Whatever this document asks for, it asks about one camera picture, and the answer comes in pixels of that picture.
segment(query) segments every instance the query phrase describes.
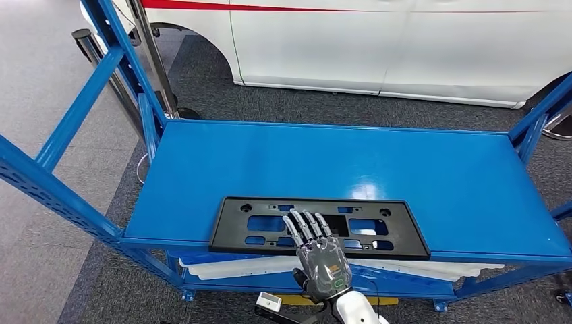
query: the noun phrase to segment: mounting hole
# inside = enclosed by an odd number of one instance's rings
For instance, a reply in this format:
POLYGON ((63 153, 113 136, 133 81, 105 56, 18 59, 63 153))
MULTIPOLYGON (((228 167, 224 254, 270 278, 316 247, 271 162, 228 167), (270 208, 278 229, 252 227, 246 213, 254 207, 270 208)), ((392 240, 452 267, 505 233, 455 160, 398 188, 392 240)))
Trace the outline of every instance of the mounting hole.
POLYGON ((379 213, 383 216, 383 217, 388 217, 391 216, 391 211, 387 208, 381 208, 379 210, 379 213))
POLYGON ((244 213, 248 213, 249 211, 252 210, 252 206, 250 204, 244 204, 240 207, 240 210, 243 211, 244 213))

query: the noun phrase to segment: white plastic part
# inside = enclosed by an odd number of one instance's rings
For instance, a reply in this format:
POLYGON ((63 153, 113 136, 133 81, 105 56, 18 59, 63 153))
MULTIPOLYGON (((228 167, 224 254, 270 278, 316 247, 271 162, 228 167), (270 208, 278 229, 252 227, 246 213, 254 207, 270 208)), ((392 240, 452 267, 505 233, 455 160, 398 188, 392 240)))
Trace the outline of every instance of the white plastic part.
POLYGON ((274 296, 267 292, 260 292, 256 304, 260 307, 267 308, 271 311, 279 312, 282 305, 282 298, 274 296))
MULTIPOLYGON (((409 275, 419 275, 422 277, 446 281, 457 281, 461 277, 476 277, 480 274, 482 269, 499 269, 505 266, 488 263, 448 263, 372 259, 349 259, 349 262, 354 265, 363 265, 381 270, 394 271, 409 275)), ((195 265, 188 265, 179 260, 179 263, 182 267, 188 268, 190 274, 197 275, 201 280, 290 272, 295 267, 302 267, 296 256, 266 256, 257 259, 220 261, 195 265)))

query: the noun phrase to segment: white device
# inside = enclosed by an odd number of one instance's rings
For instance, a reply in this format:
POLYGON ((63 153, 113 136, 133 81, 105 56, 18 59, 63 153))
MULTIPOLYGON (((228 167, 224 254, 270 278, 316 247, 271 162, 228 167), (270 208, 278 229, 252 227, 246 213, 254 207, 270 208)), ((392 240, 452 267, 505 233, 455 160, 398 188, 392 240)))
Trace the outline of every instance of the white device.
POLYGON ((260 292, 256 304, 260 307, 267 308, 271 311, 280 311, 280 306, 282 305, 282 298, 274 296, 267 292, 260 292))

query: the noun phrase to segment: car body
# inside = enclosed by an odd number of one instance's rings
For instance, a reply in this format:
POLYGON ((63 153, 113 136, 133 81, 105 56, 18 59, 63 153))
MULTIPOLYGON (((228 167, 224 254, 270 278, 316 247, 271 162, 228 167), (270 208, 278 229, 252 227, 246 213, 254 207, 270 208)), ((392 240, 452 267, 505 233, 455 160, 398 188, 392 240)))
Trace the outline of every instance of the car body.
MULTIPOLYGON (((125 0, 113 0, 127 32, 125 0)), ((520 108, 572 71, 572 0, 142 0, 235 84, 520 108)))

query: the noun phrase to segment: blue metal cart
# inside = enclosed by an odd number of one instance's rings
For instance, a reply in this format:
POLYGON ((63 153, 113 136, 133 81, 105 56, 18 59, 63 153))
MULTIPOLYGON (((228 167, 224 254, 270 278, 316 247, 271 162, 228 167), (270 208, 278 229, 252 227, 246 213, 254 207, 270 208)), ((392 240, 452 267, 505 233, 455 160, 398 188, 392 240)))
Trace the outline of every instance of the blue metal cart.
POLYGON ((290 273, 202 281, 177 266, 180 251, 209 255, 226 196, 405 200, 432 261, 521 265, 480 282, 467 278, 459 289, 354 267, 379 290, 356 280, 365 294, 430 298, 438 311, 572 269, 571 245, 556 222, 572 204, 551 214, 525 169, 546 120, 572 100, 572 76, 508 133, 166 119, 111 2, 82 2, 109 50, 35 159, 0 136, 0 177, 167 281, 183 299, 196 290, 299 292, 290 273), (115 68, 138 100, 151 162, 124 229, 52 174, 115 68), (292 152, 299 159, 289 158, 292 152), (173 169, 172 161, 181 167, 173 169), (188 198, 178 198, 181 192, 188 198), (166 250, 167 262, 150 249, 166 250))

